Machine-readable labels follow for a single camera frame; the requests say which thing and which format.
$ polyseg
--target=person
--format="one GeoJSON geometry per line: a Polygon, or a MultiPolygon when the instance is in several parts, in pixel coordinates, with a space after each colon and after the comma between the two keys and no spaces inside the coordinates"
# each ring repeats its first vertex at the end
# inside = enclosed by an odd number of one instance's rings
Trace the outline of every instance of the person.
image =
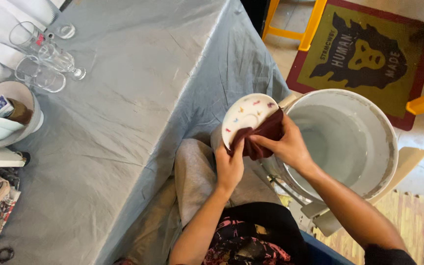
{"type": "MultiPolygon", "coordinates": [[[[258,135],[250,140],[272,150],[309,182],[365,250],[367,265],[415,265],[392,223],[315,164],[299,128],[287,115],[282,124],[280,141],[258,135]]],[[[230,157],[223,142],[219,144],[215,182],[211,148],[192,139],[181,143],[175,178],[184,229],[170,252],[170,265],[312,263],[290,211],[280,205],[267,179],[253,174],[258,169],[248,169],[257,163],[247,165],[243,148],[242,141],[230,157]]]]}

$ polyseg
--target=gray sweatpants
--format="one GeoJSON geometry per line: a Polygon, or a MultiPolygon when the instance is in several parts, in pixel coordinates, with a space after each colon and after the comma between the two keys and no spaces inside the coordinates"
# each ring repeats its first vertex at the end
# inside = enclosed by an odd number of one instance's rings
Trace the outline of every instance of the gray sweatpants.
{"type": "MultiPolygon", "coordinates": [[[[211,143],[217,147],[221,139],[220,125],[212,132],[211,143]]],[[[174,178],[183,227],[191,221],[215,187],[217,175],[213,150],[203,142],[184,139],[174,159],[174,178]]],[[[266,172],[256,161],[243,158],[243,178],[237,185],[226,207],[250,202],[281,204],[266,178],[266,172]]]]}

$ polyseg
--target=stemmed glass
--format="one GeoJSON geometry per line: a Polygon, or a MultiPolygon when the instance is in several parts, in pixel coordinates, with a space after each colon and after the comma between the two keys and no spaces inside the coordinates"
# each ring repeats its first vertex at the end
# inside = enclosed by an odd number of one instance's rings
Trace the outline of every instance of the stemmed glass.
{"type": "Polygon", "coordinates": [[[37,57],[24,57],[16,66],[14,75],[17,79],[36,87],[56,93],[66,85],[66,78],[59,71],[40,64],[37,57]]]}
{"type": "Polygon", "coordinates": [[[40,61],[62,73],[68,72],[70,77],[75,80],[81,80],[86,75],[86,69],[74,66],[74,58],[71,54],[62,49],[58,49],[50,43],[46,43],[39,50],[40,61]]]}

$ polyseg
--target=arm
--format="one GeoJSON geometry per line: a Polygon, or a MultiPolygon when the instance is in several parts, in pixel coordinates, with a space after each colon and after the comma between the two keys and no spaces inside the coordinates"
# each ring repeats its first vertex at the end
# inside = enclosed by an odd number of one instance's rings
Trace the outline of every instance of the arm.
{"type": "Polygon", "coordinates": [[[203,262],[223,208],[243,176],[243,147],[244,140],[238,144],[232,158],[223,142],[215,151],[217,185],[176,241],[170,255],[171,265],[199,265],[203,262]]]}
{"type": "Polygon", "coordinates": [[[318,192],[350,236],[364,249],[369,244],[377,244],[385,249],[406,251],[402,237],[385,216],[315,164],[299,128],[287,115],[284,115],[282,123],[285,134],[279,142],[258,135],[250,137],[299,172],[318,192]]]}

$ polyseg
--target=table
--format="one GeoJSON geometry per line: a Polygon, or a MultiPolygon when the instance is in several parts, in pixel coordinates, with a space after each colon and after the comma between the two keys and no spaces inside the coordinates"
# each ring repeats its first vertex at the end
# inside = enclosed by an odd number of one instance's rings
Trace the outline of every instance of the table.
{"type": "Polygon", "coordinates": [[[95,60],[36,92],[45,121],[15,145],[32,161],[0,238],[8,264],[110,264],[183,138],[208,142],[246,94],[290,93],[239,0],[78,0],[64,14],[76,34],[58,45],[95,60]]]}

